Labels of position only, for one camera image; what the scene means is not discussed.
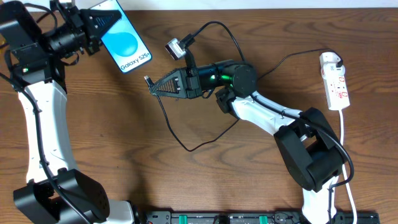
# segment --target blue circle on screen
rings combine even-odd
[[[114,53],[122,57],[132,56],[138,48],[137,39],[128,32],[119,32],[106,35],[108,44]]]

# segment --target power strip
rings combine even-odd
[[[340,68],[337,63],[341,59],[333,52],[325,52],[320,56],[321,74],[325,84],[326,98],[329,110],[342,110],[349,106],[348,90],[344,74],[344,65]]]

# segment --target white cable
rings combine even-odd
[[[341,110],[338,111],[339,115],[340,115],[340,143],[341,145],[343,145],[344,143],[344,119],[343,119],[343,112]],[[346,170],[346,166],[343,164],[343,176],[344,179],[347,179],[347,170]],[[346,188],[347,188],[347,194],[348,194],[348,198],[349,198],[349,202],[351,203],[351,208],[353,209],[353,216],[354,216],[354,220],[353,220],[353,224],[356,224],[357,221],[357,214],[356,214],[356,207],[355,207],[355,203],[354,203],[354,198],[353,198],[353,194],[351,193],[351,188],[349,187],[349,183],[346,184]]]

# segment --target blue phone wallpaper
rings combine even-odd
[[[107,0],[92,7],[92,9],[119,10],[122,14],[121,19],[102,37],[102,41],[123,73],[129,72],[152,59],[152,55],[117,0]]]

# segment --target white wall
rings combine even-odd
[[[80,9],[103,0],[75,0]],[[48,0],[24,0],[49,6]],[[398,0],[119,0],[124,10],[398,7]]]

